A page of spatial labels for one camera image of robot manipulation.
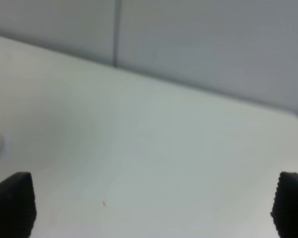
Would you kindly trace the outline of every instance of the white table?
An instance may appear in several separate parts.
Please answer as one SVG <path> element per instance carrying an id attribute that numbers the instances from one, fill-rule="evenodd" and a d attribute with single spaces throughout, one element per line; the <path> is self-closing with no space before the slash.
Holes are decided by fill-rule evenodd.
<path id="1" fill-rule="evenodd" d="M 33 174 L 33 238 L 276 238 L 298 172 L 291 113 L 4 38 L 0 131 L 0 181 Z"/>

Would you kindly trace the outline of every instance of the white wall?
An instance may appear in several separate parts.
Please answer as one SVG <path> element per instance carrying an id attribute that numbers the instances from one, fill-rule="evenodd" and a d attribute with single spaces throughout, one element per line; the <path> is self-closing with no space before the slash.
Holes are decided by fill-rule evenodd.
<path id="1" fill-rule="evenodd" d="M 115 0 L 0 0 L 0 35 L 112 63 Z"/>
<path id="2" fill-rule="evenodd" d="M 298 0 L 122 0 L 118 66 L 298 112 Z"/>

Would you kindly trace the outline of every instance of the table surface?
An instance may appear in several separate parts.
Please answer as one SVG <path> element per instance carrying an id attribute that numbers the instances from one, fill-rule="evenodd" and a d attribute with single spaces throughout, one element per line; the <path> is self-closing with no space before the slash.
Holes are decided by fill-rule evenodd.
<path id="1" fill-rule="evenodd" d="M 0 37 L 0 181 L 33 175 L 33 238 L 276 238 L 298 117 Z"/>

